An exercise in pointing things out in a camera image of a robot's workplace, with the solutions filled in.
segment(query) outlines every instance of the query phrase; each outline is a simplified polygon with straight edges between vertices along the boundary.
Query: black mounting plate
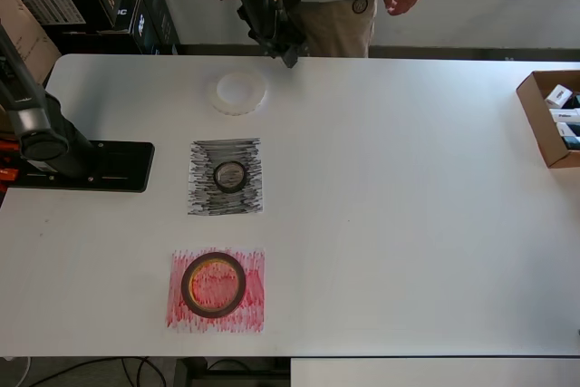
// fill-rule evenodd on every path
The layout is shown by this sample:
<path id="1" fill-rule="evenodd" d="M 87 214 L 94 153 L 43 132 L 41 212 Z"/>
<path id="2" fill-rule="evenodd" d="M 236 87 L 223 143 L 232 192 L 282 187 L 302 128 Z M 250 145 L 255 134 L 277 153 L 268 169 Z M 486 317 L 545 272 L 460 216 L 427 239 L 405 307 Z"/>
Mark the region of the black mounting plate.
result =
<path id="1" fill-rule="evenodd" d="M 104 190 L 110 192 L 143 192 L 147 188 L 155 147 L 149 142 L 92 140 L 99 156 L 99 166 L 86 179 L 68 179 L 42 172 L 26 160 L 15 188 Z"/>

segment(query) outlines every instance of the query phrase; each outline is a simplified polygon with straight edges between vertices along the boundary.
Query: brown tape roll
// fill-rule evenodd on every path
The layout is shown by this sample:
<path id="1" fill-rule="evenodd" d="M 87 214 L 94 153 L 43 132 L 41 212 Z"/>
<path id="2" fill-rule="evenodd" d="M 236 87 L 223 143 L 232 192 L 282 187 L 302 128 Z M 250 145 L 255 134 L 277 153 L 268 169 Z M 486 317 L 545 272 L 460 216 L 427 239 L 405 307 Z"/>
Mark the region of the brown tape roll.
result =
<path id="1" fill-rule="evenodd" d="M 193 280 L 204 266 L 212 263 L 225 263 L 230 266 L 237 278 L 237 290 L 234 297 L 226 305 L 219 308 L 207 308 L 199 304 L 193 292 Z M 232 313 L 244 299 L 246 293 L 246 273 L 235 258 L 226 253 L 207 253 L 196 258 L 183 274 L 181 279 L 181 295 L 189 310 L 198 316 L 207 318 L 224 317 Z"/>

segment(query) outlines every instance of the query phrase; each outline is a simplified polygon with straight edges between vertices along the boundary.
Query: black scribbled paper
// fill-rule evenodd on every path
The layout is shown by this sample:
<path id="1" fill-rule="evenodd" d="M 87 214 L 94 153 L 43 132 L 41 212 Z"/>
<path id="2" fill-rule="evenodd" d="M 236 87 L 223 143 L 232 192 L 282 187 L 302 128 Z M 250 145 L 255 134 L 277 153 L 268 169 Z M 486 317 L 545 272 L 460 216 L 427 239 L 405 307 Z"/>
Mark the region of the black scribbled paper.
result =
<path id="1" fill-rule="evenodd" d="M 262 160 L 260 139 L 198 140 L 189 155 L 188 213 L 190 215 L 231 215 L 263 210 Z M 215 169 L 236 161 L 246 169 L 247 182 L 233 194 L 222 192 L 214 181 Z"/>

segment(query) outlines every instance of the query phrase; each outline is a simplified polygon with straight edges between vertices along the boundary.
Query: wall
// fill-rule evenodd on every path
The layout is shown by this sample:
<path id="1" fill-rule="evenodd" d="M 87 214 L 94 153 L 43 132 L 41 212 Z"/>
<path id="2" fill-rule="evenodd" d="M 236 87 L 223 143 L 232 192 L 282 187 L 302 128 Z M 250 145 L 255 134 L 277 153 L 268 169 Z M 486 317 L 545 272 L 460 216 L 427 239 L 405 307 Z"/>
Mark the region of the wall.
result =
<path id="1" fill-rule="evenodd" d="M 237 1 L 167 0 L 183 44 L 251 44 Z M 578 48 L 580 0 L 420 0 L 407 15 L 380 10 L 373 45 Z"/>

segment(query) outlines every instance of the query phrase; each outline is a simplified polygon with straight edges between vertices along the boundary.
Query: cable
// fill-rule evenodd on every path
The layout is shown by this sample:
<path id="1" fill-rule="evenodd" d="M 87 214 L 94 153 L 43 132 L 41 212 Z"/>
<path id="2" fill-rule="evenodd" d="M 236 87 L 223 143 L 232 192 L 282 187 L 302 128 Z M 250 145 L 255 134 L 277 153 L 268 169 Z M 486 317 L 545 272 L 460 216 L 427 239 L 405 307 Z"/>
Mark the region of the cable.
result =
<path id="1" fill-rule="evenodd" d="M 89 364 L 95 364 L 95 363 L 103 363 L 103 362 L 113 362 L 116 360 L 124 360 L 124 359 L 132 359 L 132 360 L 140 360 L 142 363 L 146 363 L 148 364 L 151 369 L 153 369 L 157 375 L 159 375 L 161 382 L 163 383 L 163 387 L 167 387 L 167 381 L 165 380 L 165 377 L 163 376 L 163 373 L 161 373 L 161 371 L 158 369 L 158 367 L 153 364 L 152 362 L 150 362 L 149 360 L 147 360 L 146 358 L 143 357 L 105 357 L 105 358 L 98 358 L 96 360 L 90 360 L 89 362 L 84 362 L 84 363 L 79 363 L 79 364 L 75 364 L 74 366 L 69 367 L 68 369 L 64 369 L 63 371 L 57 372 L 53 375 L 47 376 L 46 378 L 43 378 L 40 381 L 34 382 L 32 384 L 30 384 L 28 387 L 36 387 L 37 385 L 42 384 L 43 382 L 47 382 L 51 379 L 54 379 L 58 376 L 61 376 L 65 373 L 68 373 L 70 371 L 73 371 L 75 369 L 78 369 L 79 367 L 83 367 L 83 366 L 87 366 Z"/>
<path id="2" fill-rule="evenodd" d="M 123 371 L 125 372 L 125 376 L 127 377 L 127 381 L 130 384 L 130 387 L 135 387 L 135 384 L 133 384 L 133 381 L 131 380 L 131 377 L 129 376 L 129 371 L 127 370 L 127 366 L 125 365 L 125 359 L 121 358 L 121 364 L 123 365 Z"/>
<path id="3" fill-rule="evenodd" d="M 136 387 L 141 387 L 141 369 L 143 368 L 143 364 L 145 362 L 149 362 L 149 357 L 145 357 L 143 360 L 141 360 L 141 363 L 139 363 L 139 367 L 137 368 L 137 379 L 136 379 Z"/>
<path id="4" fill-rule="evenodd" d="M 243 367 L 246 372 L 252 372 L 251 369 L 249 367 L 247 367 L 247 365 L 245 363 L 242 363 L 239 360 L 235 360 L 233 358 L 224 358 L 223 360 L 217 360 L 215 363 L 213 363 L 211 366 L 208 367 L 208 370 L 211 371 L 211 368 L 219 363 L 235 363 L 235 364 Z"/>
<path id="5" fill-rule="evenodd" d="M 20 387 L 22 385 L 22 383 L 24 382 L 24 380 L 26 379 L 28 372 L 30 372 L 30 364 L 32 363 L 33 359 L 30 357 L 26 357 L 26 358 L 28 359 L 28 362 L 26 363 L 26 369 L 24 370 L 24 373 L 22 374 L 22 378 L 20 378 L 20 381 L 14 387 Z"/>

